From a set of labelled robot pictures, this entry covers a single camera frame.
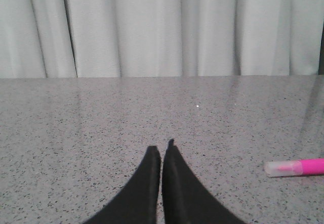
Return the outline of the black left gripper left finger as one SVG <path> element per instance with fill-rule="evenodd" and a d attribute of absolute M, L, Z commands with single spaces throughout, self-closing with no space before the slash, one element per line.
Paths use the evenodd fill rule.
<path fill-rule="evenodd" d="M 85 223 L 156 223 L 160 153 L 149 146 L 127 184 Z"/>

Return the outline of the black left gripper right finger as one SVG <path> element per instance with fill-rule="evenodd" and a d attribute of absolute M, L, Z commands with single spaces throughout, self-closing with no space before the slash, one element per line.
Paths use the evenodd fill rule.
<path fill-rule="evenodd" d="M 164 157 L 162 196 L 165 223 L 244 223 L 203 186 L 173 139 Z"/>

